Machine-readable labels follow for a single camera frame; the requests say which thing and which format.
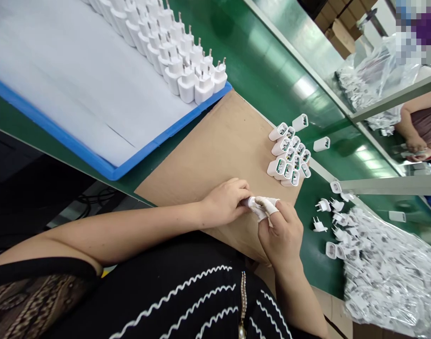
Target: pixelated blur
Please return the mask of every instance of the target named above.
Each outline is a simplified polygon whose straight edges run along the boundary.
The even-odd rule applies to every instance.
[[[431,0],[396,0],[399,64],[431,65]]]

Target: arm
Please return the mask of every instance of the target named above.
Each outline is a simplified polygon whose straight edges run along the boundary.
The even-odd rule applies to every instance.
[[[300,261],[302,223],[290,204],[277,201],[276,207],[278,211],[269,212],[265,206],[273,227],[269,226],[268,219],[262,220],[258,236],[275,271],[277,301],[291,325],[327,339],[328,329],[324,314]]]
[[[245,180],[233,178],[205,199],[186,205],[107,213],[76,220],[36,235],[0,255],[0,265],[27,259],[72,257],[102,267],[127,260],[186,232],[225,225],[249,211]]]
[[[410,115],[429,107],[431,107],[431,92],[407,101],[400,111],[400,122],[394,126],[396,131],[405,138],[408,149],[413,153],[423,151],[427,147],[427,144],[413,126]]]

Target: cardboard sheet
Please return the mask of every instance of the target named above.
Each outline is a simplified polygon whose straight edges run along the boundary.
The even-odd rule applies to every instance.
[[[272,127],[234,90],[222,98],[135,193],[157,206],[200,201],[230,178],[248,181],[255,195],[295,203],[302,185],[283,187],[267,175],[274,142]],[[262,263],[268,259],[258,239],[256,216],[249,213],[206,233]]]

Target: hand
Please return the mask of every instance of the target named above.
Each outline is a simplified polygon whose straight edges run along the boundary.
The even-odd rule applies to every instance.
[[[268,219],[262,220],[258,227],[258,237],[275,273],[286,274],[302,265],[300,247],[303,225],[291,204],[277,201],[275,207],[278,212],[269,217],[273,227],[269,226]]]
[[[250,209],[239,202],[251,196],[245,180],[233,178],[220,184],[200,202],[204,227],[226,225],[249,212]]]
[[[406,145],[408,150],[412,153],[424,151],[427,148],[426,142],[420,136],[408,138]]]
[[[431,157],[431,149],[428,148],[424,151],[423,154],[407,157],[407,160],[411,162],[420,162],[420,161],[427,160],[427,158],[430,158],[430,157]]]

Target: white paper sheet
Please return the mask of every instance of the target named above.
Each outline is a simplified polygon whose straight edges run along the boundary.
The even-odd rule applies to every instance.
[[[0,80],[115,166],[196,107],[80,0],[0,1]]]

